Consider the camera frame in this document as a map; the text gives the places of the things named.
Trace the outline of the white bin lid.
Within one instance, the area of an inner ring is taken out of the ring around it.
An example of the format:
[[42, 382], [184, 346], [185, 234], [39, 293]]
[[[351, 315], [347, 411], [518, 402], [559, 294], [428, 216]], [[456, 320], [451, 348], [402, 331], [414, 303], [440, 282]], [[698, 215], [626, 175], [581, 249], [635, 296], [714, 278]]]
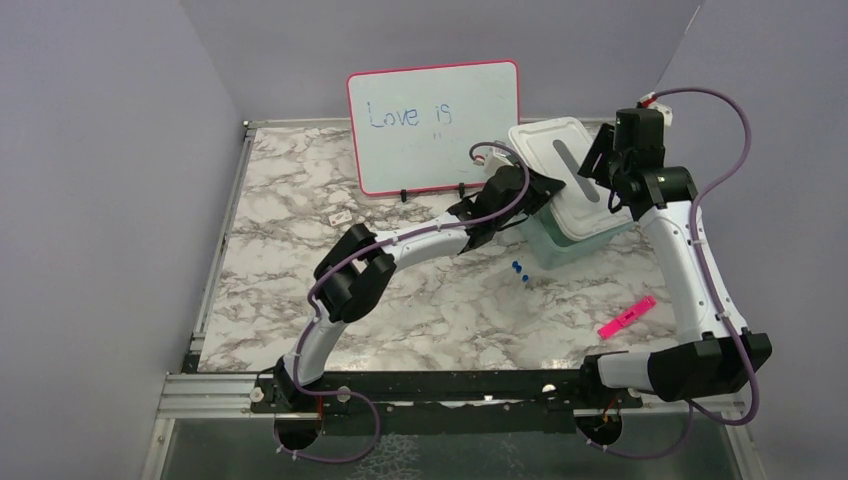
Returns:
[[521, 124], [509, 129], [508, 138], [532, 170], [565, 183], [550, 201], [550, 210], [566, 237], [582, 241], [633, 224], [628, 214], [609, 212], [608, 189], [578, 174], [593, 142], [580, 120], [560, 117]]

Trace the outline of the teal plastic bin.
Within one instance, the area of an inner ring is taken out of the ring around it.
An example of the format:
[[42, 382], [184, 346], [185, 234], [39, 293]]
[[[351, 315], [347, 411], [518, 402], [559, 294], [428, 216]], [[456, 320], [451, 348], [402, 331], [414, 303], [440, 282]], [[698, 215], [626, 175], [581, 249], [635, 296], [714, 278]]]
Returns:
[[545, 208], [519, 224], [518, 230], [539, 267], [554, 270], [593, 254], [633, 227], [633, 222], [625, 223], [584, 240], [572, 240], [560, 230], [550, 210]]

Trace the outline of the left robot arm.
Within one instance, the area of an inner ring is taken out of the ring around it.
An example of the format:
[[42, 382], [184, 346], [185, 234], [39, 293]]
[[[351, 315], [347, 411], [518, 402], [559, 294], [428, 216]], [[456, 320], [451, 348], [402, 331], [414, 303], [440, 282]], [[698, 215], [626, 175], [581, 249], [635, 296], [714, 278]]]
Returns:
[[547, 205], [562, 180], [518, 165], [501, 166], [482, 189], [438, 217], [400, 230], [350, 227], [314, 270], [307, 293], [312, 318], [274, 367], [276, 396], [298, 411], [313, 401], [315, 384], [346, 327], [379, 303], [394, 274], [425, 261], [475, 250]]

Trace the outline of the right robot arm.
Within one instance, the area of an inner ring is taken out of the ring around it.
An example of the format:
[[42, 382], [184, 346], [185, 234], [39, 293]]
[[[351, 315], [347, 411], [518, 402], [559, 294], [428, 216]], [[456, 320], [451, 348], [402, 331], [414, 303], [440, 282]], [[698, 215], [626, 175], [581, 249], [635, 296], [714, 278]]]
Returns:
[[664, 118], [651, 109], [617, 111], [601, 127], [579, 173], [619, 197], [647, 236], [671, 296], [677, 345], [655, 352], [587, 358], [579, 398], [600, 407], [617, 389], [673, 402], [736, 393], [772, 353], [737, 311], [706, 242], [690, 172], [664, 164]]

